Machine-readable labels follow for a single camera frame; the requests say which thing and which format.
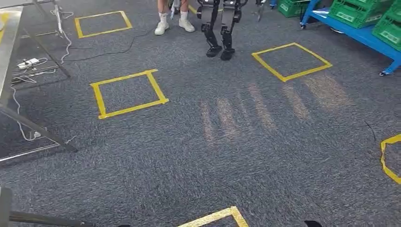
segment metal frame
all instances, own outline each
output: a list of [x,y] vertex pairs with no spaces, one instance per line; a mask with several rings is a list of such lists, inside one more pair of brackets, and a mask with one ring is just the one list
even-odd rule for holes
[[396,70],[400,64],[401,64],[401,52],[398,50],[395,50],[393,47],[390,45],[386,44],[379,38],[375,37],[372,34],[372,29],[374,25],[363,27],[360,29],[353,28],[349,25],[346,25],[340,21],[337,21],[331,17],[327,16],[327,13],[329,12],[329,8],[323,8],[323,9],[318,9],[318,10],[313,10],[315,5],[319,2],[319,0],[311,0],[311,2],[308,5],[308,8],[306,9],[304,18],[301,21],[301,28],[305,28],[309,17],[314,17],[321,22],[329,25],[330,27],[333,27],[335,30],[338,30],[340,32],[343,32],[344,34],[348,35],[349,37],[365,44],[366,46],[386,55],[387,57],[393,59],[394,61],[392,64],[384,69],[380,75],[387,75],[394,70]]
[[[62,37],[62,27],[61,27],[61,25],[62,25],[62,17],[60,16],[60,12],[59,12],[59,8],[60,7],[57,4],[57,0],[25,0],[25,1],[22,1],[22,3],[18,3],[18,4],[15,4],[15,5],[9,5],[9,6],[0,7],[0,9],[11,8],[11,7],[16,7],[16,6],[31,6],[31,5],[35,5],[35,7],[43,15],[43,17],[46,20],[50,21],[51,18],[49,17],[49,15],[46,13],[46,11],[41,6],[41,4],[49,3],[49,2],[52,2],[54,4],[54,9],[55,9],[55,12],[56,12],[56,17],[57,17],[57,29],[55,29],[54,31],[51,31],[51,32],[44,32],[44,33],[36,34],[36,36],[58,34],[60,37]],[[21,36],[21,39],[26,39],[26,38],[29,38],[29,35]]]
[[0,227],[8,227],[9,222],[11,221],[51,226],[95,227],[95,225],[92,223],[80,220],[69,220],[64,218],[12,211],[11,204],[12,191],[8,188],[0,187]]
[[[11,67],[14,64],[16,50],[19,46],[19,31],[20,31],[20,19],[23,12],[23,7],[14,7],[14,8],[7,8],[7,9],[0,9],[0,12],[7,12],[9,14],[9,19],[5,24],[4,27],[4,35],[2,40],[0,41],[0,54],[4,56],[5,60],[0,62],[0,113],[12,118],[13,120],[20,122],[21,124],[29,127],[30,129],[42,134],[43,136],[47,137],[48,139],[55,142],[52,145],[37,148],[34,150],[22,152],[19,154],[15,154],[12,156],[0,158],[0,162],[10,160],[16,157],[32,154],[38,151],[42,151],[45,149],[62,146],[65,147],[68,151],[77,151],[75,147],[72,145],[65,143],[61,138],[58,136],[48,132],[47,130],[43,129],[39,125],[35,124],[31,120],[19,115],[15,110],[8,107],[8,102],[10,100],[10,89],[9,86],[12,81],[12,69]],[[42,48],[47,55],[54,61],[56,64],[56,68],[59,68],[68,78],[71,77],[69,72],[59,63],[59,61],[44,47],[41,41],[36,37],[35,34],[31,34],[27,32],[30,37],[38,44],[40,48]]]

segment person's leg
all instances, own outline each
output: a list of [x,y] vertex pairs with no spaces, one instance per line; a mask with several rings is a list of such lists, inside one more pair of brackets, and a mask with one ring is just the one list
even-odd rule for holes
[[195,28],[188,20],[188,1],[189,0],[181,0],[181,18],[178,21],[178,25],[183,27],[187,32],[193,32]]
[[169,28],[167,23],[166,0],[157,0],[157,9],[159,12],[160,22],[155,30],[155,35],[162,35]]
[[167,0],[157,0],[157,9],[159,10],[159,13],[166,13],[166,1]]

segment gray carpet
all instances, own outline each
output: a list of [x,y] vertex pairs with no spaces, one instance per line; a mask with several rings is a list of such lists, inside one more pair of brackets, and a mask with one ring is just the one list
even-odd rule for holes
[[[17,86],[22,114],[65,140],[76,135],[79,152],[54,148],[0,164],[0,184],[14,191],[14,210],[109,227],[174,227],[230,206],[250,227],[304,226],[308,219],[323,226],[401,222],[400,187],[379,161],[380,141],[400,132],[400,73],[378,76],[391,63],[387,57],[321,24],[299,31],[297,18],[276,10],[257,23],[252,1],[235,26],[236,53],[229,62],[205,57],[208,45],[193,14],[196,32],[186,33],[176,17],[163,36],[153,35],[155,0],[62,5],[75,17],[123,10],[133,26],[78,39],[68,19],[72,47],[93,48],[71,49],[69,60],[124,51],[133,36],[150,33],[135,38],[126,53],[66,62],[72,80],[58,71],[37,77],[37,85]],[[23,23],[40,24],[40,18],[27,13]],[[111,25],[84,23],[88,33]],[[57,56],[65,53],[64,40],[44,40]],[[251,56],[292,42],[333,66],[283,83]],[[22,42],[19,59],[42,56],[31,41]],[[321,64],[294,47],[263,58],[283,75]],[[98,119],[90,83],[150,69],[158,69],[153,76],[170,102]],[[101,90],[108,111],[156,98],[145,78]],[[17,124],[4,116],[0,128],[4,156],[44,143],[24,142]],[[396,148],[388,158],[397,159]],[[397,162],[389,164],[399,173]],[[235,226],[233,221],[208,226]]]

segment stainless steel table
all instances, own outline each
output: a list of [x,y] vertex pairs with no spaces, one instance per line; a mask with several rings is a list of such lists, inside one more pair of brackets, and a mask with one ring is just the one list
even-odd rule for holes
[[[45,148],[52,148],[56,146],[63,146],[67,150],[70,151],[76,151],[76,149],[71,146],[70,144],[65,143],[62,139],[57,137],[56,135],[53,135],[49,133],[47,130],[43,129],[39,125],[35,124],[34,122],[30,121],[29,119],[19,115],[16,111],[8,107],[8,102],[11,98],[11,89],[10,89],[10,84],[12,81],[12,71],[14,68],[14,60],[15,60],[15,54],[16,50],[19,46],[19,32],[22,29],[19,22],[21,20],[22,12],[23,12],[23,6],[19,7],[12,7],[12,8],[6,8],[6,9],[0,9],[0,18],[1,15],[6,15],[6,21],[5,21],[5,26],[4,29],[0,32],[0,56],[1,56],[1,61],[0,61],[0,113],[5,114],[6,116],[14,119],[17,122],[20,122],[21,124],[31,128],[34,131],[37,131],[38,133],[42,134],[43,136],[47,137],[48,139],[52,140],[55,142],[55,144],[47,146]],[[54,61],[56,64],[56,68],[59,68],[62,70],[62,72],[67,76],[70,77],[69,73],[65,68],[59,63],[59,61],[51,54],[49,51],[43,46],[43,44],[40,42],[40,40],[34,35],[28,33],[31,38],[36,41],[36,43],[41,47],[47,55]],[[35,149],[23,153],[19,153],[13,156],[5,157],[5,158],[0,158],[1,161],[9,160],[15,157],[35,153],[38,151],[43,150],[44,148],[41,149]]]

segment blue metal shelf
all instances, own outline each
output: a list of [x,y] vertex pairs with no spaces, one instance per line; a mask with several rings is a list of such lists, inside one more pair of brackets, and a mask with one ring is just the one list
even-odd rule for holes
[[382,71],[383,74],[390,74],[394,70],[396,70],[401,64],[401,52],[395,50],[390,45],[386,44],[385,42],[381,41],[377,37],[372,34],[372,29],[374,25],[367,26],[364,28],[356,29],[349,25],[346,25],[340,21],[337,21],[329,16],[327,16],[329,12],[329,8],[323,8],[318,10],[313,10],[314,6],[319,0],[311,0],[308,5],[308,8],[305,12],[304,18],[302,19],[301,26],[305,26],[306,22],[308,21],[309,17],[314,17],[317,20],[327,24],[328,26],[343,32],[344,34],[348,35],[349,37],[369,46],[370,48],[386,55],[387,57],[393,59],[393,63]]

